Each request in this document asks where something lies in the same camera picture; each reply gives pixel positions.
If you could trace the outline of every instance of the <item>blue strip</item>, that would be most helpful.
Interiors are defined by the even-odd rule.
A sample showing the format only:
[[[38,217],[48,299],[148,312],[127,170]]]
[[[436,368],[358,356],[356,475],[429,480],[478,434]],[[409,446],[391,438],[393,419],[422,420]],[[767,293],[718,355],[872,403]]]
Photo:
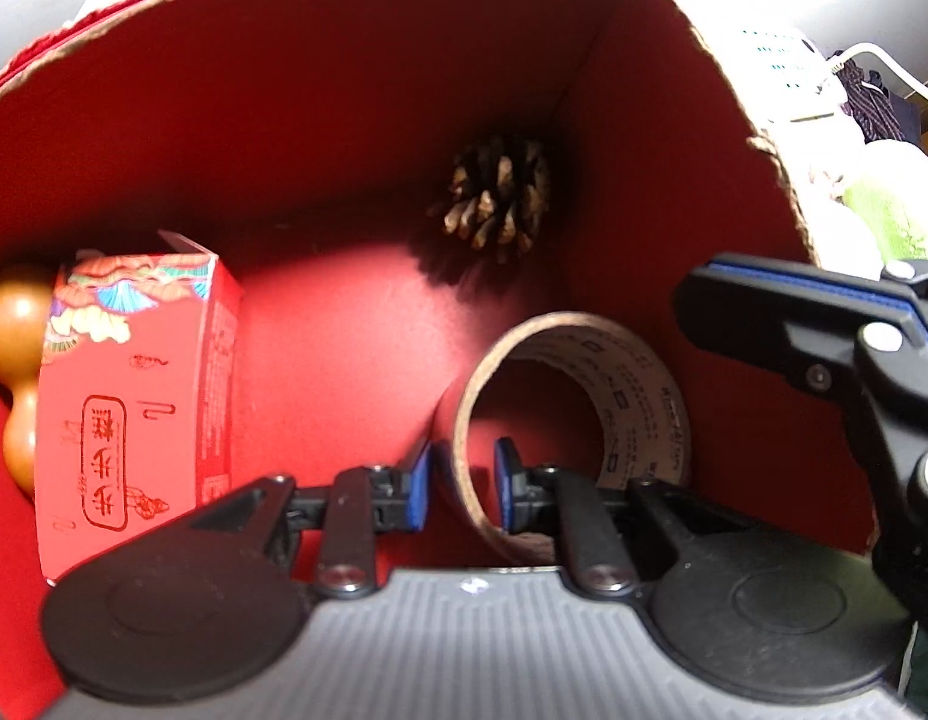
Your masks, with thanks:
[[[501,510],[501,528],[504,533],[511,532],[514,524],[514,501],[511,495],[511,476],[507,472],[507,463],[504,461],[504,450],[494,445],[494,484],[498,489],[498,508]]]
[[[884,306],[885,308],[894,309],[895,311],[903,311],[910,314],[914,321],[917,324],[924,328],[924,332],[928,336],[928,326],[924,323],[924,319],[921,318],[921,314],[917,311],[914,311],[914,306],[911,303],[908,303],[907,300],[902,300],[901,298],[891,298],[889,295],[879,295],[878,293],[872,293],[869,290],[859,289],[857,287],[846,287],[840,284],[829,284],[826,281],[818,281],[818,279],[808,278],[808,276],[795,276],[793,274],[781,274],[778,271],[762,271],[758,268],[746,268],[745,266],[740,265],[727,265],[725,263],[711,263],[708,266],[709,269],[714,271],[722,271],[725,274],[732,274],[736,276],[746,276],[747,278],[754,278],[759,281],[770,281],[776,284],[788,284],[792,287],[800,287],[805,290],[814,290],[819,293],[828,293],[828,295],[837,295],[839,298],[849,298],[851,300],[863,300],[867,303],[872,303],[878,306]]]
[[[424,445],[424,451],[417,459],[414,470],[410,472],[410,495],[408,495],[408,525],[414,533],[424,530],[427,521],[427,467],[430,459],[430,444]]]

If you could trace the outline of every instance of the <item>cardboard tape roll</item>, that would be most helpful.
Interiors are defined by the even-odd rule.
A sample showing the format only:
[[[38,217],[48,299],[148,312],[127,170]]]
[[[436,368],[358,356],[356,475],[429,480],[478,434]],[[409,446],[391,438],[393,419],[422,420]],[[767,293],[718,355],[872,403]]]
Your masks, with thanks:
[[[470,375],[448,388],[434,418],[434,439],[456,503],[507,560],[548,565],[554,562],[554,547],[539,533],[501,531],[472,483],[467,455],[472,412],[505,359],[556,368],[590,397],[603,431],[600,487],[624,488],[628,479],[646,474],[676,484],[686,481],[691,453],[687,412],[672,375],[651,348],[595,314],[558,312],[528,319],[499,338]]]

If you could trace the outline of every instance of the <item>pine cone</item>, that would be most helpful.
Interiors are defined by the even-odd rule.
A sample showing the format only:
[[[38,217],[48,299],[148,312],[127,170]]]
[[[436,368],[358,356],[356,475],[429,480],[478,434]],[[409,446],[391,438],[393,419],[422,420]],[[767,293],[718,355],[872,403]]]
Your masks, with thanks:
[[[451,196],[430,209],[443,215],[444,232],[470,241],[475,251],[496,246],[498,262],[527,254],[537,240],[550,194],[541,144],[495,136],[470,146],[454,161]]]

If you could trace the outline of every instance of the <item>red box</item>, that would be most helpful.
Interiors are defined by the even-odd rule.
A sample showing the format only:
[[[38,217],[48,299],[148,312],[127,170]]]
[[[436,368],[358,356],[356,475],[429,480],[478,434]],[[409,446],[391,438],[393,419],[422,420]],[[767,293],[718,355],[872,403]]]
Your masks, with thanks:
[[[97,257],[54,288],[38,385],[40,565],[69,568],[230,490],[240,287],[217,255]]]

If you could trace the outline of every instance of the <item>orange round object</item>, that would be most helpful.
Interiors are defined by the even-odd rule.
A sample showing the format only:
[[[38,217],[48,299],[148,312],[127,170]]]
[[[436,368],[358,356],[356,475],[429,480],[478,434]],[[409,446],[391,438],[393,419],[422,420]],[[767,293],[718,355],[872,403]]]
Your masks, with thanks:
[[[4,427],[4,461],[25,493],[34,496],[38,375],[53,298],[53,274],[35,266],[0,272],[0,383],[14,399]]]

